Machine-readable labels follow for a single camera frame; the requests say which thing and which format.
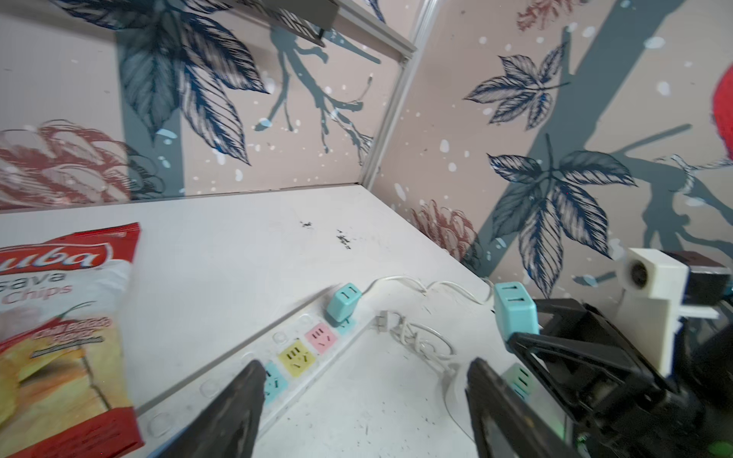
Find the red Chuba cassava chips bag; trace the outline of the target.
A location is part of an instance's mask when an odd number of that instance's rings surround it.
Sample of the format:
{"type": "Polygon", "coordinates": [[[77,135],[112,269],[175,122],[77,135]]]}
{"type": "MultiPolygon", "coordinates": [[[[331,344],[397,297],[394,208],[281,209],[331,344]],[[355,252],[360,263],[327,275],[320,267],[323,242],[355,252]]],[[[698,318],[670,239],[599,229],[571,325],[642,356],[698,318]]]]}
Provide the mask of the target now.
{"type": "Polygon", "coordinates": [[[121,457],[143,440],[116,315],[136,223],[1,251],[1,453],[121,457]]]}

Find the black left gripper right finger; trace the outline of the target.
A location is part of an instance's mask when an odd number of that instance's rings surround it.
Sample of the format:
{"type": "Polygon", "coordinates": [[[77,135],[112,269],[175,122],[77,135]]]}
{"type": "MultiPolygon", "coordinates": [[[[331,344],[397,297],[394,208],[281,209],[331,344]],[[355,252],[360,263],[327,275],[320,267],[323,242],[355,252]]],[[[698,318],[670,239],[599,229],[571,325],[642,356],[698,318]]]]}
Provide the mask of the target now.
{"type": "Polygon", "coordinates": [[[466,397],[478,456],[578,456],[481,358],[469,365],[466,397]]]}

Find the teal plug adapter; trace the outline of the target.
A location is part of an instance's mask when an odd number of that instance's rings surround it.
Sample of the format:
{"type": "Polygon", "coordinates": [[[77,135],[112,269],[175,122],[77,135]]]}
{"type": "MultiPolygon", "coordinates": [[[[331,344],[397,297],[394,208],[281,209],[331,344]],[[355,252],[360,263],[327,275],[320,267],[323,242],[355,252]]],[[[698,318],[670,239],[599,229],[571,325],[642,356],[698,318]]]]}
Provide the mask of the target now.
{"type": "Polygon", "coordinates": [[[538,335],[538,309],[521,282],[502,282],[494,286],[494,316],[500,336],[509,347],[515,333],[538,335]]]}
{"type": "Polygon", "coordinates": [[[362,291],[354,284],[346,284],[339,288],[326,307],[328,322],[333,326],[339,326],[345,322],[353,314],[362,296],[362,291]]]}
{"type": "Polygon", "coordinates": [[[528,401],[538,387],[538,380],[521,363],[515,363],[503,374],[502,379],[523,401],[528,401]]]}

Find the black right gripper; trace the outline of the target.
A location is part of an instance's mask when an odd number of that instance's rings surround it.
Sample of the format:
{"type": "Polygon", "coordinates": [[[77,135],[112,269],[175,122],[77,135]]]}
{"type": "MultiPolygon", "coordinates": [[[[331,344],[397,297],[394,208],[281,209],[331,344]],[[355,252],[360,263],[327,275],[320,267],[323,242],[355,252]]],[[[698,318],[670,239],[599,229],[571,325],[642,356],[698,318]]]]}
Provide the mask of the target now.
{"type": "Polygon", "coordinates": [[[549,322],[513,333],[508,347],[574,424],[593,457],[702,457],[704,406],[664,377],[600,311],[572,299],[540,300],[549,322]]]}

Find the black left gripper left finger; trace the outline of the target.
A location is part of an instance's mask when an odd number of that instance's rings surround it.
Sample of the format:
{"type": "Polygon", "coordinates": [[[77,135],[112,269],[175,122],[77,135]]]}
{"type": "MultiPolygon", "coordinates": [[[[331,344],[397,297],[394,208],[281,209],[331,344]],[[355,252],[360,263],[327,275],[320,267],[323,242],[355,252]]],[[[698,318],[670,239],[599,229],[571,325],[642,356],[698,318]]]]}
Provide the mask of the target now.
{"type": "Polygon", "coordinates": [[[250,362],[161,457],[250,457],[265,405],[265,367],[250,362]]]}

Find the white long power strip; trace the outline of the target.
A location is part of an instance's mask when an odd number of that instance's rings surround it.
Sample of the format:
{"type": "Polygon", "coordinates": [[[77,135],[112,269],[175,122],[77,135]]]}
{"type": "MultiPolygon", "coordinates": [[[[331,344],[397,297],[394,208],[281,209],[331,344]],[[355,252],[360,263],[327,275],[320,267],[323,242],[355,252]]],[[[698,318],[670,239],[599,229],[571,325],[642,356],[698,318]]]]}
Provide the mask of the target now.
{"type": "Polygon", "coordinates": [[[332,326],[326,319],[328,302],[324,296],[303,306],[146,410],[139,416],[144,446],[131,456],[160,456],[253,361],[262,363],[266,374],[258,433],[263,436],[374,323],[374,310],[358,303],[344,324],[332,326]]]}

